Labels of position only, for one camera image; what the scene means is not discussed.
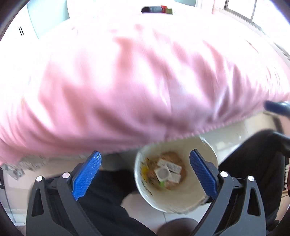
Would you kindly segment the white yogurt cup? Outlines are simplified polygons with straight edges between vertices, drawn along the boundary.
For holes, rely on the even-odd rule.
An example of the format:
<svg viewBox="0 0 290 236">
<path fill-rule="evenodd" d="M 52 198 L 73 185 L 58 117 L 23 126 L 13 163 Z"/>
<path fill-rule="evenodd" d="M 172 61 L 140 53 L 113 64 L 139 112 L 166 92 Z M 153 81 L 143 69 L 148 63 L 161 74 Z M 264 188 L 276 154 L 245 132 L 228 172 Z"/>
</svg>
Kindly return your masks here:
<svg viewBox="0 0 290 236">
<path fill-rule="evenodd" d="M 171 177 L 171 172 L 167 166 L 161 166 L 155 169 L 154 172 L 160 182 L 167 181 Z"/>
</svg>

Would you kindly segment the black trouser leg left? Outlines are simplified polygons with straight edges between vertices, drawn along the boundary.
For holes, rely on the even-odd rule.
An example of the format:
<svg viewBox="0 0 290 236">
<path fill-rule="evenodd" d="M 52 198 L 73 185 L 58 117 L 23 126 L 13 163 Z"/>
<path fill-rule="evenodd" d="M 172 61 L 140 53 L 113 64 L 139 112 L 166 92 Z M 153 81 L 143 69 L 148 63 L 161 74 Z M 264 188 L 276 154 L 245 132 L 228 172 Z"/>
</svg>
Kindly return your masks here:
<svg viewBox="0 0 290 236">
<path fill-rule="evenodd" d="M 129 170 L 98 171 L 79 203 L 101 235 L 155 235 L 121 206 L 136 189 L 134 175 Z"/>
</svg>

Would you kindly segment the brown slipper right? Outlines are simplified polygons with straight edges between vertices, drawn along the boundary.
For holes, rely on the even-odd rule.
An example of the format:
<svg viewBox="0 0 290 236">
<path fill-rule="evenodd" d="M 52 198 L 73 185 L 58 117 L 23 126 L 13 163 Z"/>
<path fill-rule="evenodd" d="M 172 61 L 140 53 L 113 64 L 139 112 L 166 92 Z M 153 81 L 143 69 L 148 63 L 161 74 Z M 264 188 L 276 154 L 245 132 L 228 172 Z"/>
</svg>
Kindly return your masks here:
<svg viewBox="0 0 290 236">
<path fill-rule="evenodd" d="M 198 222 L 192 218 L 179 218 L 162 225 L 156 235 L 158 236 L 189 236 L 197 227 Z"/>
</svg>

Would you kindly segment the pink bed sheet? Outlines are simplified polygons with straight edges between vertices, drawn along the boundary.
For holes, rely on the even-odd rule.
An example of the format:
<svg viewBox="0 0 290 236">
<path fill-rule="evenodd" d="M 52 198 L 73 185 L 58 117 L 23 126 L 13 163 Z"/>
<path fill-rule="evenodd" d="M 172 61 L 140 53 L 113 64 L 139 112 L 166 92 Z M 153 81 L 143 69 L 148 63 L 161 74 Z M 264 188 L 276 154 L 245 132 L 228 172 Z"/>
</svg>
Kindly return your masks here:
<svg viewBox="0 0 290 236">
<path fill-rule="evenodd" d="M 289 66 L 215 16 L 77 22 L 1 46 L 1 163 L 187 138 L 265 100 L 289 100 Z"/>
</svg>

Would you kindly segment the white wardrobe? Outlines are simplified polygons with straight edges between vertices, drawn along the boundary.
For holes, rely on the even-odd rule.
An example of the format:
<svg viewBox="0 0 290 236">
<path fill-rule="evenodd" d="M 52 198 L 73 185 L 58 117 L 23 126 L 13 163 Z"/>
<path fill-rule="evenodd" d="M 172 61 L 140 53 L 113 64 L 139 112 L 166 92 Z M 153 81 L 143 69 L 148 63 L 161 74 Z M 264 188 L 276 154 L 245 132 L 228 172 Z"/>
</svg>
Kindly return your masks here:
<svg viewBox="0 0 290 236">
<path fill-rule="evenodd" d="M 67 1 L 1 1 L 1 39 L 39 39 L 68 19 Z"/>
</svg>

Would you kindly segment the white trash bin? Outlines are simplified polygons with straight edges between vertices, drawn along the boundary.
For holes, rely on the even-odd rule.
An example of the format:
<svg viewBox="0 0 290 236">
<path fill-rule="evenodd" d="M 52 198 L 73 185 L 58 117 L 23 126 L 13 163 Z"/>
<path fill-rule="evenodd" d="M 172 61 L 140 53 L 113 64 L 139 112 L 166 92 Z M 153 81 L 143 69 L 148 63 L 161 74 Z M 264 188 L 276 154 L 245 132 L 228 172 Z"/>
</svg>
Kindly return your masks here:
<svg viewBox="0 0 290 236">
<path fill-rule="evenodd" d="M 189 156 L 194 149 L 206 161 L 218 165 L 213 148 L 201 137 L 148 145 L 137 152 L 136 186 L 153 208 L 185 214 L 208 200 L 190 165 Z"/>
</svg>

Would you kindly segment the floral bed skirt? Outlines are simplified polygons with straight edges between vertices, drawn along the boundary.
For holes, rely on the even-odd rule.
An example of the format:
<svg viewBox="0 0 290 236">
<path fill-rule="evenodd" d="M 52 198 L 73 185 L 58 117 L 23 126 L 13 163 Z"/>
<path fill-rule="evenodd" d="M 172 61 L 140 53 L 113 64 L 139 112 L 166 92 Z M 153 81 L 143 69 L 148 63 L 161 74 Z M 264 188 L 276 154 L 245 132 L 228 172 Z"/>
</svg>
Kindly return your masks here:
<svg viewBox="0 0 290 236">
<path fill-rule="evenodd" d="M 43 157 L 37 155 L 27 155 L 23 157 L 16 164 L 1 164 L 1 169 L 6 172 L 9 176 L 15 180 L 25 175 L 25 171 L 37 171 L 43 168 L 50 162 L 53 161 L 80 161 L 86 160 L 90 154 L 81 154 L 81 155 L 70 155 L 70 156 L 56 156 L 56 157 Z"/>
</svg>

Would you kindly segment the black trouser leg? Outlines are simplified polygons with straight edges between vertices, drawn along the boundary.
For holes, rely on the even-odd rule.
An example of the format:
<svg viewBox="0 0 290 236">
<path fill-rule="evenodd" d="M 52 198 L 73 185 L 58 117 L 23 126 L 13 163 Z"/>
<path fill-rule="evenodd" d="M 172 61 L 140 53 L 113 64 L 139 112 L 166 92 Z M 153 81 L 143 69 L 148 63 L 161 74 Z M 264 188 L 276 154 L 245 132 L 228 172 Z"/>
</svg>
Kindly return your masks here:
<svg viewBox="0 0 290 236">
<path fill-rule="evenodd" d="M 277 216 L 285 181 L 289 137 L 266 129 L 243 142 L 220 165 L 220 171 L 235 178 L 253 176 L 264 204 L 269 230 Z"/>
<path fill-rule="evenodd" d="M 121 206 L 136 189 L 134 175 L 129 170 L 98 171 L 79 203 L 101 235 L 155 235 Z"/>
</svg>

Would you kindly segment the black trouser leg right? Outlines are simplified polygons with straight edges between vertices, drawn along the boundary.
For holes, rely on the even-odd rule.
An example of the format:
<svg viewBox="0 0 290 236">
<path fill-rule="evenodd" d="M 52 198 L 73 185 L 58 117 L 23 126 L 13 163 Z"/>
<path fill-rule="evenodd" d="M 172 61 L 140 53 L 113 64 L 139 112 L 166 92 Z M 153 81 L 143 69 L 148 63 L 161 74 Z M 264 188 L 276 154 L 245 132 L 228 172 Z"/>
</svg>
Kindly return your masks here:
<svg viewBox="0 0 290 236">
<path fill-rule="evenodd" d="M 269 230 L 277 216 L 285 181 L 289 137 L 266 129 L 243 142 L 220 165 L 220 171 L 235 178 L 253 176 L 264 204 Z"/>
</svg>

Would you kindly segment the white medicine box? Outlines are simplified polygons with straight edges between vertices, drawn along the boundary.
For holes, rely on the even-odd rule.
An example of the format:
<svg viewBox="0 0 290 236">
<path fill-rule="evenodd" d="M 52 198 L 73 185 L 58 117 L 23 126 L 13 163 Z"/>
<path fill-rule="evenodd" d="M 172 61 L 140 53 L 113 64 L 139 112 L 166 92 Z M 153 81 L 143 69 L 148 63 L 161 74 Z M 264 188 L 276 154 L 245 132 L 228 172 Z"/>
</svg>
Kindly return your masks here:
<svg viewBox="0 0 290 236">
<path fill-rule="evenodd" d="M 182 166 L 179 166 L 179 165 L 177 165 L 173 162 L 170 162 L 170 161 L 166 161 L 164 159 L 159 159 L 159 161 L 157 162 L 157 165 L 160 167 L 167 166 L 169 171 L 176 173 L 176 174 L 180 174 L 181 170 L 182 170 Z"/>
</svg>

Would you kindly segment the window frame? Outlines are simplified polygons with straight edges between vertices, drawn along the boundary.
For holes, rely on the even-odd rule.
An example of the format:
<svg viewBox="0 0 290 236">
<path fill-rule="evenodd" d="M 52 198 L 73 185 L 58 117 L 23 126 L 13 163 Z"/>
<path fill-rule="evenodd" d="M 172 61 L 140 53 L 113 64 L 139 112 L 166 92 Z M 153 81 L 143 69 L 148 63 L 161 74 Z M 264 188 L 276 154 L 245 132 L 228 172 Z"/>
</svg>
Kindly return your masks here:
<svg viewBox="0 0 290 236">
<path fill-rule="evenodd" d="M 289 57 L 289 20 L 272 1 L 225 0 L 214 4 L 258 28 Z"/>
</svg>

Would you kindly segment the yellow wrapper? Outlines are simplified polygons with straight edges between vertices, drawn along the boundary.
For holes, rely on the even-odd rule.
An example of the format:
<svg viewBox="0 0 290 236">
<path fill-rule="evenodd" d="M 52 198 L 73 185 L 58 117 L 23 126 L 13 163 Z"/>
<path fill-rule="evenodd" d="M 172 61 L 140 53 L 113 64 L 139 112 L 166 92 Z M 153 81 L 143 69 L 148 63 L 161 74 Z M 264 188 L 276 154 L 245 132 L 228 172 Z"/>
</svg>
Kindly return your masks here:
<svg viewBox="0 0 290 236">
<path fill-rule="evenodd" d="M 148 172 L 149 172 L 149 168 L 147 166 L 142 166 L 141 175 L 143 178 L 145 178 L 147 176 Z"/>
</svg>

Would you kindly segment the small white box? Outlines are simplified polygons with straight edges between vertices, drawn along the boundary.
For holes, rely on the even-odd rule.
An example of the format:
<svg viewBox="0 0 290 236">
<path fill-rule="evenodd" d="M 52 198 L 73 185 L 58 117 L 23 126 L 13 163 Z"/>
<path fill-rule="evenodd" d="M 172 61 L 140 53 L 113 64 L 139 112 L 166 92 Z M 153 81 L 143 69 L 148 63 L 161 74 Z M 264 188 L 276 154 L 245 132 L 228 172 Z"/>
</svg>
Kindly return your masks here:
<svg viewBox="0 0 290 236">
<path fill-rule="evenodd" d="M 181 180 L 181 175 L 177 173 L 171 173 L 170 176 L 168 177 L 167 181 L 179 184 Z"/>
</svg>

